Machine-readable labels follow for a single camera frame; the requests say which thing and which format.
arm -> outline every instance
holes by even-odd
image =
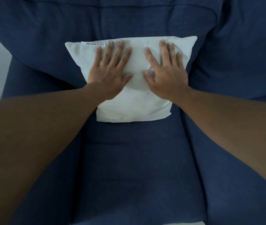
[[[177,104],[215,143],[266,179],[266,103],[193,90],[182,57],[173,45],[160,43],[163,66],[146,49],[155,80],[145,73],[150,89]]]
[[[121,92],[131,50],[119,64],[124,45],[112,60],[113,44],[100,66],[97,49],[88,84],[81,89],[0,100],[0,224],[5,224],[45,168],[75,138],[97,106]]]

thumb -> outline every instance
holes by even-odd
[[[142,74],[143,74],[144,79],[148,83],[148,85],[151,87],[155,83],[155,81],[154,81],[152,75],[150,74],[150,72],[144,71]]]
[[[122,84],[125,86],[133,77],[132,73],[126,73],[122,76]]]

pillow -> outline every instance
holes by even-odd
[[[143,78],[142,72],[154,71],[144,55],[144,48],[149,47],[158,61],[162,61],[160,55],[159,41],[164,39],[175,44],[175,51],[183,53],[183,64],[186,65],[190,59],[192,47],[197,37],[138,37],[114,39],[115,48],[120,40],[124,40],[125,49],[132,46],[132,55],[124,69],[124,72],[133,73],[133,78],[124,87],[122,92],[114,99],[107,100],[98,106],[96,116],[101,122],[132,122],[132,121],[154,121],[168,117],[172,103],[152,93]],[[65,43],[71,57],[81,68],[81,72],[87,80],[90,68],[94,62],[96,49],[102,46],[102,58],[106,50],[108,40],[94,42]]]

left hand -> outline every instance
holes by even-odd
[[[103,90],[105,100],[111,100],[116,97],[133,76],[131,73],[123,74],[124,68],[132,53],[132,48],[129,47],[124,56],[120,59],[124,50],[124,45],[124,41],[119,42],[111,59],[114,42],[109,41],[102,64],[102,48],[99,46],[96,50],[94,64],[90,69],[87,83],[98,84],[99,88]]]

right hand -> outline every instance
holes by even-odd
[[[179,52],[175,53],[174,44],[167,45],[164,40],[161,40],[159,45],[163,65],[157,62],[148,47],[145,48],[144,52],[155,72],[155,79],[148,71],[143,72],[143,76],[154,94],[176,103],[182,93],[190,89],[188,75],[182,63],[182,55]]]

